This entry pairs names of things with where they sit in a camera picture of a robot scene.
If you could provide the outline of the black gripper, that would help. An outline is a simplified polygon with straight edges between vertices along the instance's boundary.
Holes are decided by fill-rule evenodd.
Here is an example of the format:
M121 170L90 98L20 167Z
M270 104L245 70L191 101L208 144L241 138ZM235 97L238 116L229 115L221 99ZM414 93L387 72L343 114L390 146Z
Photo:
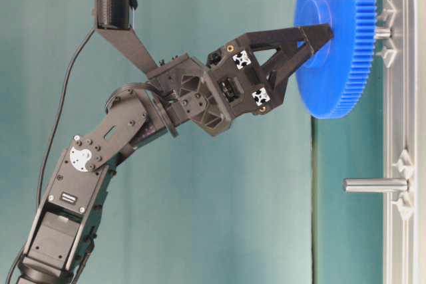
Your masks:
M246 33L210 53L206 64L182 55L148 79L174 99L166 107L174 125L191 120L215 136L243 114L281 105L289 77L332 38L327 23Z

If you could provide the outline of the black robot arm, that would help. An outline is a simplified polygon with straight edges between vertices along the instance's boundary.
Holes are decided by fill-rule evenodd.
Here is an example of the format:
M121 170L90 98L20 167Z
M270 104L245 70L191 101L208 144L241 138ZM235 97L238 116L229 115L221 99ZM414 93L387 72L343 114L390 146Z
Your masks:
M288 79L330 42L328 24L246 33L208 55L157 65L124 32L104 30L146 82L125 85L106 103L103 121L77 136L57 163L29 237L14 260L19 283L76 283L95 247L103 204L116 168L138 148L192 121L210 135L247 113L280 106Z

